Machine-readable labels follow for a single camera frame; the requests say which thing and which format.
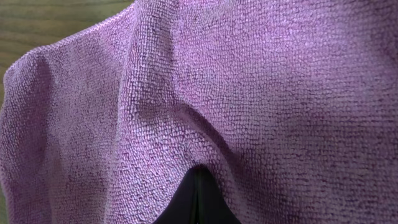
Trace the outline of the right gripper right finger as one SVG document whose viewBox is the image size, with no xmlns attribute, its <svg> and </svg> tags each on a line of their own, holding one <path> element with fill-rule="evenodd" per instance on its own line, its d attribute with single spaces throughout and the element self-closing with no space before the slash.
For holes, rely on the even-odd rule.
<svg viewBox="0 0 398 224">
<path fill-rule="evenodd" d="M 198 223 L 241 224 L 226 204 L 211 172 L 198 167 Z"/>
</svg>

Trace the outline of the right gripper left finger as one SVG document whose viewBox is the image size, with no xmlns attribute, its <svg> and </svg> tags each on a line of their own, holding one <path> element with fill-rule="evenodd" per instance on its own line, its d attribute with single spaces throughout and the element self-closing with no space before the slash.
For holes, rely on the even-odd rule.
<svg viewBox="0 0 398 224">
<path fill-rule="evenodd" d="M 191 168 L 184 175 L 166 209 L 154 224 L 196 224 L 197 223 L 197 169 Z"/>
</svg>

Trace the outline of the purple microfiber cloth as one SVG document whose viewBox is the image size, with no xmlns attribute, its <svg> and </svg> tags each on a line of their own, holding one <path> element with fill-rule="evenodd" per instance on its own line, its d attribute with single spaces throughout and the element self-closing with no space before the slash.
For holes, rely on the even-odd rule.
<svg viewBox="0 0 398 224">
<path fill-rule="evenodd" d="M 197 164 L 242 223 L 397 222 L 396 1 L 136 1 L 4 90 L 10 223 L 152 223 Z"/>
</svg>

